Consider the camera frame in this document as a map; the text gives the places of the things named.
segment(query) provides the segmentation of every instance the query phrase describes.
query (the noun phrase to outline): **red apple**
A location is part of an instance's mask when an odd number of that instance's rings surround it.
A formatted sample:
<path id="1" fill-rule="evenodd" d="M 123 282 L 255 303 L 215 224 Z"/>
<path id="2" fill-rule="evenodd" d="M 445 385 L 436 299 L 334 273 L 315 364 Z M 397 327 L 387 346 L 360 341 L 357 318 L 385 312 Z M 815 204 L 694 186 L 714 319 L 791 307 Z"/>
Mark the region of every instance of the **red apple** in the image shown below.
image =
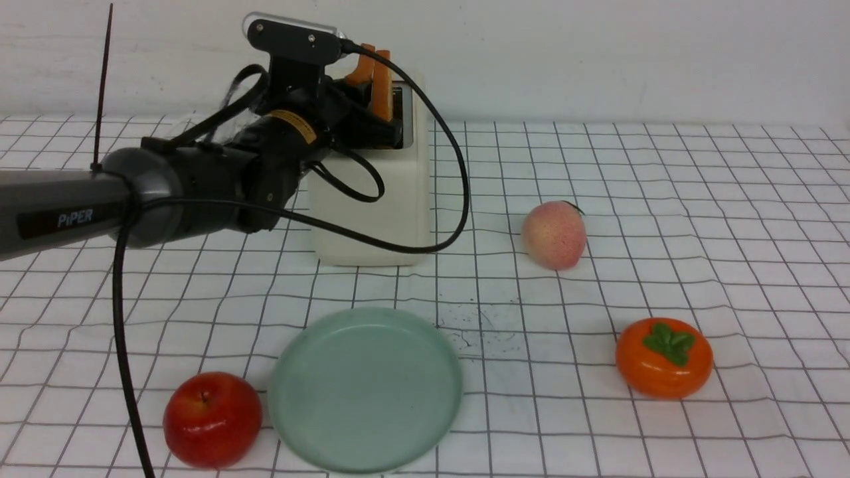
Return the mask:
<path id="1" fill-rule="evenodd" d="M 189 466 L 223 469 L 241 460 L 263 422 L 257 391 L 224 372 L 200 373 L 174 392 L 162 428 L 171 453 Z"/>

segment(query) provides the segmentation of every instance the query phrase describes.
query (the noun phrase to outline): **apple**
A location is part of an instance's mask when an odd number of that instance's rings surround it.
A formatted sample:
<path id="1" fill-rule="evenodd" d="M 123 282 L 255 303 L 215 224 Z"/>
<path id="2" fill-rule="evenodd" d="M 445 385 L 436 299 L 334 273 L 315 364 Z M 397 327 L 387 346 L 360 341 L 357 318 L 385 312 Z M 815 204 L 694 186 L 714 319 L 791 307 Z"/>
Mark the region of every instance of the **apple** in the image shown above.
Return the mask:
<path id="1" fill-rule="evenodd" d="M 587 245 L 581 210 L 571 202 L 544 202 L 525 216 L 522 239 L 525 252 L 538 265 L 570 269 L 578 264 Z"/>
<path id="2" fill-rule="evenodd" d="M 206 372 L 186 380 L 162 418 L 165 442 L 175 457 L 198 469 L 223 469 L 241 460 L 257 440 L 263 407 L 244 379 Z"/>

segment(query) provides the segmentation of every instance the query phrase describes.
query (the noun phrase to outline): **peach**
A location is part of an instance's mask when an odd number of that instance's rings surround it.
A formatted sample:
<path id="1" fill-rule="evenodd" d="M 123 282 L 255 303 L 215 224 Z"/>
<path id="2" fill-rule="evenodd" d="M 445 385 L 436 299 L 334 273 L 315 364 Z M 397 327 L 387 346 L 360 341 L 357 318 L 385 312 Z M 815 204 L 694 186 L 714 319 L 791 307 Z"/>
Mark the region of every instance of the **peach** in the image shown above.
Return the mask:
<path id="1" fill-rule="evenodd" d="M 566 201 L 544 202 L 531 209 L 523 222 L 522 237 L 531 260 L 550 270 L 578 264 L 587 245 L 581 210 Z"/>

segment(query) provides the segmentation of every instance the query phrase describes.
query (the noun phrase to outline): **fake fruit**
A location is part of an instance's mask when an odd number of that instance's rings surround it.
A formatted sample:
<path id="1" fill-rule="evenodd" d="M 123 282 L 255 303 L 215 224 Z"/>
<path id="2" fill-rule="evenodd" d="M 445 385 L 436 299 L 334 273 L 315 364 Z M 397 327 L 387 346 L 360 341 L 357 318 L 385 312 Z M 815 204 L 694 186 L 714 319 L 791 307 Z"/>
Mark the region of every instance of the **fake fruit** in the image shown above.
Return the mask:
<path id="1" fill-rule="evenodd" d="M 257 391 L 224 372 L 200 373 L 181 384 L 162 419 L 171 453 L 189 466 L 223 469 L 241 460 L 263 422 Z"/>
<path id="2" fill-rule="evenodd" d="M 706 383 L 714 360 L 711 346 L 686 322 L 650 317 L 634 322 L 620 335 L 616 363 L 634 390 L 677 400 Z"/>
<path id="3" fill-rule="evenodd" d="M 531 209 L 522 237 L 531 260 L 550 270 L 574 267 L 587 245 L 581 210 L 566 201 L 544 202 Z"/>

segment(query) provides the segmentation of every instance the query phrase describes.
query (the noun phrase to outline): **green persimmon calyx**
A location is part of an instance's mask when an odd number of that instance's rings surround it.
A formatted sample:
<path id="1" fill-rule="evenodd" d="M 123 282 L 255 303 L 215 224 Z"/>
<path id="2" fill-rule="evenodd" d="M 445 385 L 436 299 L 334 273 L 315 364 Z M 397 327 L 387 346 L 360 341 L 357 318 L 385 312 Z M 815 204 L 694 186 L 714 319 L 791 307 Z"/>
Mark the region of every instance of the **green persimmon calyx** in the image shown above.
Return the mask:
<path id="1" fill-rule="evenodd" d="M 674 365 L 684 367 L 688 365 L 688 352 L 694 346 L 695 340 L 691 333 L 673 332 L 664 322 L 656 322 L 652 325 L 649 335 L 643 338 L 643 345 L 662 354 Z"/>

